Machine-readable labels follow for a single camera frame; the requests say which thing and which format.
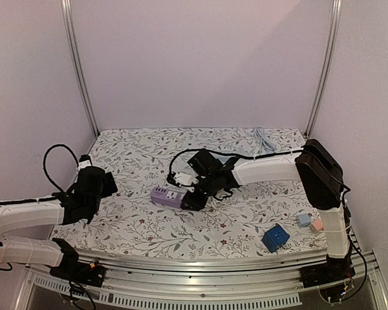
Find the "purple power strip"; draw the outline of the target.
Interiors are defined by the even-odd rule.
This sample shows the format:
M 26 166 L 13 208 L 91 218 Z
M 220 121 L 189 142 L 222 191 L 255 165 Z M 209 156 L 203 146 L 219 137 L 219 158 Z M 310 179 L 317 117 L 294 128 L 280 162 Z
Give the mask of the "purple power strip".
M 181 209 L 181 203 L 186 191 L 167 189 L 164 187 L 154 187 L 151 190 L 151 201 L 155 204 L 164 205 L 174 209 Z

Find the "dark blue cube socket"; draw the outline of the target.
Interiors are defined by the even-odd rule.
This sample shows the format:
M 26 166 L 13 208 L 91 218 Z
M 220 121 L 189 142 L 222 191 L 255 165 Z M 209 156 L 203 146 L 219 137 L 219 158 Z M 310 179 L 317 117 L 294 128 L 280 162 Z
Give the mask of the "dark blue cube socket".
M 289 239 L 290 235 L 279 224 L 275 224 L 264 233 L 262 243 L 270 253 L 274 253 L 282 248 Z

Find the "light blue charger plug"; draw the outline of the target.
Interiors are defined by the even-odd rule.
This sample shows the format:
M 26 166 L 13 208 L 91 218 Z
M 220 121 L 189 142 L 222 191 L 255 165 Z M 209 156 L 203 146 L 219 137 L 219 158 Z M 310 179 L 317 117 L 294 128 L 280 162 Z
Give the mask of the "light blue charger plug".
M 311 224 L 311 218 L 308 214 L 299 214 L 296 216 L 299 227 L 308 227 Z

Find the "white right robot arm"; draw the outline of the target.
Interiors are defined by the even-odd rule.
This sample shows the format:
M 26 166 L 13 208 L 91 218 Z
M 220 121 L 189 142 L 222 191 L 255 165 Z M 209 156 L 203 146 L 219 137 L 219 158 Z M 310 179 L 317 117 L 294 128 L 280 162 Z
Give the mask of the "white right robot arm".
M 182 209 L 199 215 L 197 231 L 217 232 L 204 249 L 210 257 L 325 250 L 320 263 L 300 268 L 302 281 L 329 283 L 354 274 L 343 171 L 314 139 L 256 157 L 183 150 L 173 156 L 166 181 L 184 192 Z

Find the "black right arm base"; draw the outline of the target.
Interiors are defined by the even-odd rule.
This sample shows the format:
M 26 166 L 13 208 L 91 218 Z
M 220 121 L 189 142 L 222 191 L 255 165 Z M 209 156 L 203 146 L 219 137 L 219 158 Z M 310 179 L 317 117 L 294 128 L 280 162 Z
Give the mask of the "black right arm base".
M 351 259 L 337 259 L 327 256 L 325 263 L 299 269 L 299 280 L 304 288 L 329 284 L 355 275 Z

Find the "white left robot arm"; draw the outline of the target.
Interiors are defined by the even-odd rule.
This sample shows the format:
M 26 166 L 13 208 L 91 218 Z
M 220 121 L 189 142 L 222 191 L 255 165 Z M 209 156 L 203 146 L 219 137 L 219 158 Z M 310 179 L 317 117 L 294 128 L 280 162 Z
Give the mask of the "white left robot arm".
M 92 270 L 94 263 L 79 261 L 79 254 L 65 240 L 35 240 L 9 237 L 8 232 L 42 225 L 70 225 L 81 220 L 91 223 L 101 200 L 118 188 L 113 174 L 92 164 L 89 155 L 74 159 L 77 175 L 67 189 L 57 188 L 49 196 L 0 201 L 0 266 L 39 264 L 51 268 L 55 276 L 78 280 Z

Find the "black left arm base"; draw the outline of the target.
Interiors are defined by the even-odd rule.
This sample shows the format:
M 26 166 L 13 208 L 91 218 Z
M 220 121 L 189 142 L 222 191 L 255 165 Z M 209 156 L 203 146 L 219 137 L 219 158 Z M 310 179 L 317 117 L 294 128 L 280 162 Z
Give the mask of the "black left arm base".
M 50 268 L 50 275 L 79 284 L 101 287 L 107 269 L 99 264 L 71 262 Z

